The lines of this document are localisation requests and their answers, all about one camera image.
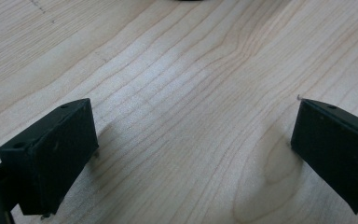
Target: wood grain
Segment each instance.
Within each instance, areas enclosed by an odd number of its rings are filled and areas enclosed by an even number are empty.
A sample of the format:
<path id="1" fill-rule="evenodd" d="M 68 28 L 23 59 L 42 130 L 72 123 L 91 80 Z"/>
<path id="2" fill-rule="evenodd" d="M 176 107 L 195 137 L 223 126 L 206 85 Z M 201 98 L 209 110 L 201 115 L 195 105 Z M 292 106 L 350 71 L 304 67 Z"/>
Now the wood grain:
<path id="1" fill-rule="evenodd" d="M 358 223 L 290 149 L 298 95 L 358 116 L 358 1 L 0 0 L 0 146 L 84 97 L 101 146 L 18 223 Z"/>

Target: table surface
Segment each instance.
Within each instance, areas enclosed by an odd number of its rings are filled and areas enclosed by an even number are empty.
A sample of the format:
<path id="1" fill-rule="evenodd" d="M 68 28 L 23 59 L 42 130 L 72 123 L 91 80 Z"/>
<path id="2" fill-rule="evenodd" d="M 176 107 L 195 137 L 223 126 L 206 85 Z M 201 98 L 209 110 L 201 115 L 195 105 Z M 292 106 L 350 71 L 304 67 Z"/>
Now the table surface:
<path id="1" fill-rule="evenodd" d="M 297 96 L 358 116 L 358 0 L 0 0 L 0 146 L 79 98 L 100 144 L 18 223 L 358 223 L 290 148 Z"/>

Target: black object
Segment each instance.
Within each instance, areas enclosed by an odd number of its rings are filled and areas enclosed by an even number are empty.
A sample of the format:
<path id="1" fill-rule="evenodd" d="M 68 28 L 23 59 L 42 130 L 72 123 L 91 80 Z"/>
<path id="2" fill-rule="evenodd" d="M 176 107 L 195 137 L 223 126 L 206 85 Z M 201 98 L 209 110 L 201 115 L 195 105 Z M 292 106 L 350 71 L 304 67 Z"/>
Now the black object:
<path id="1" fill-rule="evenodd" d="M 358 213 L 358 118 L 303 99 L 292 149 Z"/>
<path id="2" fill-rule="evenodd" d="M 0 147 L 0 223 L 55 214 L 98 141 L 90 99 L 57 107 Z"/>

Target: hole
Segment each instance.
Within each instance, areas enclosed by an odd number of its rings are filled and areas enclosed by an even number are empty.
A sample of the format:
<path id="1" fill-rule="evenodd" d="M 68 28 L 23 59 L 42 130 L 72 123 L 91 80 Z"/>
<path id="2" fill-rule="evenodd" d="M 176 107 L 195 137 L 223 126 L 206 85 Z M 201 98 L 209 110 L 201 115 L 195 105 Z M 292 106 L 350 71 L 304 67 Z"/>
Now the hole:
<path id="1" fill-rule="evenodd" d="M 19 148 L 19 147 L 24 147 L 25 146 L 25 143 L 24 142 L 19 142 L 19 143 L 16 143 L 14 144 L 14 148 Z"/>

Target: wooden table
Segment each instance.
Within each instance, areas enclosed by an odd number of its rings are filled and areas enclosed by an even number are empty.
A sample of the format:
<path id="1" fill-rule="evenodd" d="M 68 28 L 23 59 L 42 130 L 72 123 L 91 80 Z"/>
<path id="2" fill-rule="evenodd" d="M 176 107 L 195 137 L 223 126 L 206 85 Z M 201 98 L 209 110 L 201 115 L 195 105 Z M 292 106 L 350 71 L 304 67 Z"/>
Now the wooden table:
<path id="1" fill-rule="evenodd" d="M 86 97 L 100 143 L 17 223 L 358 223 L 290 149 L 298 95 L 358 116 L 358 1 L 0 0 L 0 146 Z"/>

